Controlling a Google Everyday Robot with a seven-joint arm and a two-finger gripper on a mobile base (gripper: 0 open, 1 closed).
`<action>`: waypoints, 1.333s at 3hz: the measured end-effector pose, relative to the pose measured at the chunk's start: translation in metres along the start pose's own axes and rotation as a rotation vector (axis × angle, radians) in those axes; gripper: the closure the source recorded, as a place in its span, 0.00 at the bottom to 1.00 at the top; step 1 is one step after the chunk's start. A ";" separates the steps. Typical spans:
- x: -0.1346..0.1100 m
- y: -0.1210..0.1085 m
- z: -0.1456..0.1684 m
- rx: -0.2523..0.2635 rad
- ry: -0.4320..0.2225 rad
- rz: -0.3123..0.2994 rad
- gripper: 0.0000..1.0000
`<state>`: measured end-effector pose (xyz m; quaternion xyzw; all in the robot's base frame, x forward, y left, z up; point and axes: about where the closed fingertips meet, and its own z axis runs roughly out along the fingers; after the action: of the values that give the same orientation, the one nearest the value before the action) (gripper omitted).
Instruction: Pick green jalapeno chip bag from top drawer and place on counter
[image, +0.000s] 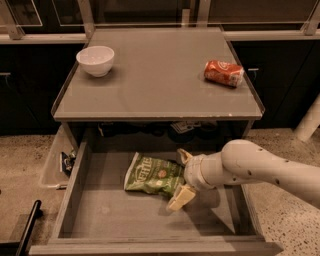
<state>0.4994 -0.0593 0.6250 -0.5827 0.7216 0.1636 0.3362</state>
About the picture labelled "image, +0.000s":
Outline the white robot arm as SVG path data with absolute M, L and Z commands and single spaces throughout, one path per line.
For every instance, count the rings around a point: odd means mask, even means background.
M 178 211 L 198 191 L 220 185 L 267 182 L 320 208 L 320 168 L 278 157 L 259 145 L 244 139 L 231 140 L 222 150 L 210 155 L 193 156 L 178 149 L 186 184 L 179 185 L 167 209 Z

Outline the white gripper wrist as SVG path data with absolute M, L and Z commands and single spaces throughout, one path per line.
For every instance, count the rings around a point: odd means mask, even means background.
M 184 178 L 187 184 L 177 186 L 166 207 L 169 212 L 178 211 L 188 204 L 196 196 L 196 190 L 213 189 L 224 182 L 220 153 L 193 156 L 182 148 L 177 153 L 185 165 Z

